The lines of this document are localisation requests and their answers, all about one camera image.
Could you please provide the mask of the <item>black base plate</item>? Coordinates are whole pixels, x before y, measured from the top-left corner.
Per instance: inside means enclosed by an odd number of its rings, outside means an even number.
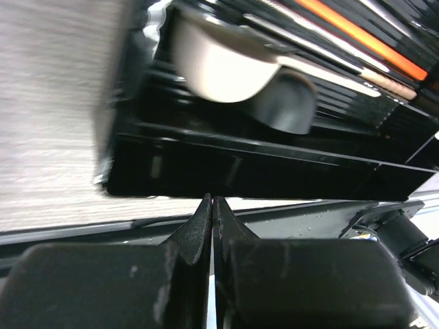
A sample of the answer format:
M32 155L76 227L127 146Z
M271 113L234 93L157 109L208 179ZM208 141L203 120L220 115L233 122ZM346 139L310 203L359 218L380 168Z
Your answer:
M391 215L412 218L424 203L314 202L290 206L236 210L235 216L263 239L351 238L371 234ZM18 257L39 243L158 244L189 219L188 215L134 219L131 221L60 226L7 232L1 235L1 276Z

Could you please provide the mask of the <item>orange chopstick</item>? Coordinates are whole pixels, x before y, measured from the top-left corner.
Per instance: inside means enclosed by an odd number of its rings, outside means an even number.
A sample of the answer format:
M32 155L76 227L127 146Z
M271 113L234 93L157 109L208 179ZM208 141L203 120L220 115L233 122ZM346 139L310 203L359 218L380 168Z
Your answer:
M348 34L368 49L384 57L387 61L397 66L414 79L419 81L426 79L428 73L424 69L414 64L411 60L407 59L378 38L375 38L364 29L352 23L335 10L323 4L323 2L317 0L300 0L297 1L297 3Z

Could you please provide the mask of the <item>small white ceramic spoon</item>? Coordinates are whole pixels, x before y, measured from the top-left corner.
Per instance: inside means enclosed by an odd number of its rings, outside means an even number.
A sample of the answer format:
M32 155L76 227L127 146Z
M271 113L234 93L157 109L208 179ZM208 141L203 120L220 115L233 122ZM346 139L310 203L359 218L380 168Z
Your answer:
M286 67L370 97L359 82L299 56L284 56L209 14L179 10L171 37L171 59L188 89L218 103L236 103L259 93Z

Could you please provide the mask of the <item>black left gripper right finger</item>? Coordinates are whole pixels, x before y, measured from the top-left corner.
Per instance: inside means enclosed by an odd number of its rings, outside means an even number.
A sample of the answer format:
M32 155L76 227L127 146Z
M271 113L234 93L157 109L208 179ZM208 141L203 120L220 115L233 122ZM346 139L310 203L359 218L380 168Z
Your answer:
M414 305L367 239L262 239L213 201L218 328L406 328Z

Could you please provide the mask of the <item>black spoon in tray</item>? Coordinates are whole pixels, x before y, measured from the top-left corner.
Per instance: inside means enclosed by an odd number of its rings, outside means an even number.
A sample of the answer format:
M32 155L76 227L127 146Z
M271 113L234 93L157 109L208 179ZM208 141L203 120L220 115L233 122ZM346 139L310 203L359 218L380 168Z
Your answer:
M317 90L291 69L281 69L254 97L245 113L258 122L290 134L308 134L317 109Z

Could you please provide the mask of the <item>black cutlery tray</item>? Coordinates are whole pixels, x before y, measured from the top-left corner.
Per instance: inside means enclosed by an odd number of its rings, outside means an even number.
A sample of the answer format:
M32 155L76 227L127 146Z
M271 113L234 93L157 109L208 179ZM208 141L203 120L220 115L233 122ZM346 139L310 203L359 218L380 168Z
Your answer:
M95 183L115 197L407 199L438 172L438 2L321 2L424 69L426 79L409 76L297 1L124 1L94 114ZM188 89L171 59L179 10L209 14L380 96L291 69L316 87L313 123L303 135L272 129L245 113L249 99L218 103ZM358 74L244 14L336 51L311 32L320 27L390 72Z

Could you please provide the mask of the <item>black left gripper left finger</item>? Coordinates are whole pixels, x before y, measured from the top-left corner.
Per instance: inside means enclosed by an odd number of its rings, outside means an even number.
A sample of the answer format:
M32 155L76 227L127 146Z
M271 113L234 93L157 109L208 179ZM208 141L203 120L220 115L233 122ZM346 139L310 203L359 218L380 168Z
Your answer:
M1 290L2 328L205 328L212 199L158 245L27 249Z

